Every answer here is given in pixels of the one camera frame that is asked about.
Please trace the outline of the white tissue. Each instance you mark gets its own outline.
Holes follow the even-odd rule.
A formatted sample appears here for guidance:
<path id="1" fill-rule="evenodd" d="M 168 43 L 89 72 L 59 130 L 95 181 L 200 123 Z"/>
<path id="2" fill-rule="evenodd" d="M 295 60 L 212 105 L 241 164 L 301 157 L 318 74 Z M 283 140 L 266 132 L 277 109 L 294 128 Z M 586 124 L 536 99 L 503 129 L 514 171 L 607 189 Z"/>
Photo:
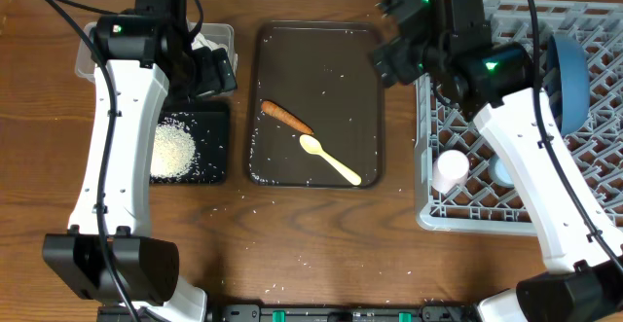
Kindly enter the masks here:
<path id="1" fill-rule="evenodd" d="M 215 49 L 214 43 L 209 41 L 209 40 L 206 40 L 205 37 L 202 34 L 198 34 L 194 38 L 191 47 L 192 47 L 193 51 L 201 49 L 201 48 L 208 48 L 211 51 L 213 51 Z"/>

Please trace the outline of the orange carrot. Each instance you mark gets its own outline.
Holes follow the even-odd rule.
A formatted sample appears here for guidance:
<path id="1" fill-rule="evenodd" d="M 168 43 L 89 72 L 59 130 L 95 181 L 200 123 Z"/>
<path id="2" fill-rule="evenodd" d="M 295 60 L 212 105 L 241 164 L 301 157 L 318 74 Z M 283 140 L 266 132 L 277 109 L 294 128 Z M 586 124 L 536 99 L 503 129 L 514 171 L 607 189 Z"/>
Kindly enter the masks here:
<path id="1" fill-rule="evenodd" d="M 295 130 L 299 132 L 313 135 L 313 131 L 308 125 L 304 124 L 297 117 L 295 117 L 294 115 L 292 115 L 291 113 L 289 113 L 288 111 L 286 111 L 285 109 L 283 109 L 282 107 L 280 107 L 274 102 L 263 101 L 261 104 L 261 110 L 266 115 L 269 115 L 273 117 L 274 119 L 277 119 L 278 121 L 286 125 L 289 125 L 290 127 L 294 128 Z"/>

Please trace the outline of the white rice pile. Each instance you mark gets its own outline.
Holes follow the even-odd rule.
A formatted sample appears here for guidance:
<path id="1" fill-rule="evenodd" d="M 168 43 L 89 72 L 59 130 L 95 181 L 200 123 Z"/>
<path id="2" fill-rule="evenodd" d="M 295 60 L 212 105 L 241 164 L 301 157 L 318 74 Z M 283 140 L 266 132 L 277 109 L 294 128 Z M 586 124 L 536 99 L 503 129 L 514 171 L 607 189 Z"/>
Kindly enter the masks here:
<path id="1" fill-rule="evenodd" d="M 195 161 L 196 142 L 183 122 L 166 117 L 156 127 L 151 176 L 177 178 L 187 174 Z"/>

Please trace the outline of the pink cup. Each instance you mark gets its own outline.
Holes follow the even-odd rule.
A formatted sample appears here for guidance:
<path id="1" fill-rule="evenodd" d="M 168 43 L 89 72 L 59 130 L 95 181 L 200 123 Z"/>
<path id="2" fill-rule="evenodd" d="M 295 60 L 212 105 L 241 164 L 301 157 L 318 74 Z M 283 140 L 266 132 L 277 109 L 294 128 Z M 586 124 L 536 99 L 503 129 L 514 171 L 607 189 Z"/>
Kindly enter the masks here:
<path id="1" fill-rule="evenodd" d="M 470 169 L 469 159 L 459 150 L 448 150 L 439 155 L 432 166 L 431 187 L 446 194 L 455 186 L 464 185 Z"/>

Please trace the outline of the yellow plastic spoon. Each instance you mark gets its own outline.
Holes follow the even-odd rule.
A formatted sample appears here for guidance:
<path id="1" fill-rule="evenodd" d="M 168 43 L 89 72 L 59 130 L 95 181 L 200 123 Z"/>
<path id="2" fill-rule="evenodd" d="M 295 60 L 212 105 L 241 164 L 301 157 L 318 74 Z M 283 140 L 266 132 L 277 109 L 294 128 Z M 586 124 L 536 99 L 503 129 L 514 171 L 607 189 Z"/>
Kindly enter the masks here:
<path id="1" fill-rule="evenodd" d="M 325 152 L 320 142 L 313 136 L 303 134 L 299 137 L 299 143 L 306 153 L 323 158 L 353 186 L 359 186 L 361 184 L 361 177 L 349 167 Z"/>

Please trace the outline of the light blue cup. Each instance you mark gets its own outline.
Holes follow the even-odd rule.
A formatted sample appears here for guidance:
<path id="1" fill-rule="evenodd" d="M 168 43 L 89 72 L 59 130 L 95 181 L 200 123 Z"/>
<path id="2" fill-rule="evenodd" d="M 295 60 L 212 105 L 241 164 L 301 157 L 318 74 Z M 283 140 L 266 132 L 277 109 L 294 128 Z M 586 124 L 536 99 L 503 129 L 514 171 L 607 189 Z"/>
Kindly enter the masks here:
<path id="1" fill-rule="evenodd" d="M 489 159 L 488 173 L 493 182 L 500 187 L 509 189 L 514 187 L 514 182 L 498 155 Z"/>

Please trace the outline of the dark blue plate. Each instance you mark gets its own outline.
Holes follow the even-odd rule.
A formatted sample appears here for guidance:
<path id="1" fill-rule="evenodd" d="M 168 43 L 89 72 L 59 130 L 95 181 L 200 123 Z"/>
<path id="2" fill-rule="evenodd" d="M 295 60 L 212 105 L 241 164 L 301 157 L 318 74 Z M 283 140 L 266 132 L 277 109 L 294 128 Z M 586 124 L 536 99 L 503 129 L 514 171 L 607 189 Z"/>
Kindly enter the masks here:
<path id="1" fill-rule="evenodd" d="M 583 48 L 572 38 L 554 34 L 547 47 L 546 85 L 550 109 L 562 136 L 575 133 L 589 116 L 590 82 Z"/>

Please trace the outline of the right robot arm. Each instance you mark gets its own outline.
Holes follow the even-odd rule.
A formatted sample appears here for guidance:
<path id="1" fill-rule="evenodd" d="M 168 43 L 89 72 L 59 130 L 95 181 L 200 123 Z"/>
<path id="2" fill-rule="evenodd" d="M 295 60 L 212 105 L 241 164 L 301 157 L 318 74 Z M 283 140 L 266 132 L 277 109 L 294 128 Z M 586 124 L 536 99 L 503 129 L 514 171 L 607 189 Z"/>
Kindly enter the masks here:
<path id="1" fill-rule="evenodd" d="M 423 75 L 501 159 L 546 271 L 477 303 L 481 321 L 596 321 L 622 308 L 622 233 L 594 198 L 551 111 L 539 45 L 497 45 L 483 0 L 382 0 L 397 36 L 378 48 L 385 86 Z"/>

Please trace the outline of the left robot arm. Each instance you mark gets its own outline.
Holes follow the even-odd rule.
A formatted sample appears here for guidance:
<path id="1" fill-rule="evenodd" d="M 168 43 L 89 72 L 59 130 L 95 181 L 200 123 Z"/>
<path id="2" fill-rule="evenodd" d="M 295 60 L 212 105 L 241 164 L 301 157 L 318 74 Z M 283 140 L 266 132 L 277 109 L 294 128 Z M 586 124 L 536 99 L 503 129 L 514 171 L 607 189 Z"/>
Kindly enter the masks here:
<path id="1" fill-rule="evenodd" d="M 180 275 L 179 251 L 152 236 L 150 167 L 166 102 L 236 88 L 224 49 L 199 45 L 191 0 L 135 0 L 101 11 L 80 37 L 94 64 L 95 112 L 82 189 L 66 232 L 44 239 L 47 266 L 104 321 L 208 321 L 207 293 Z"/>

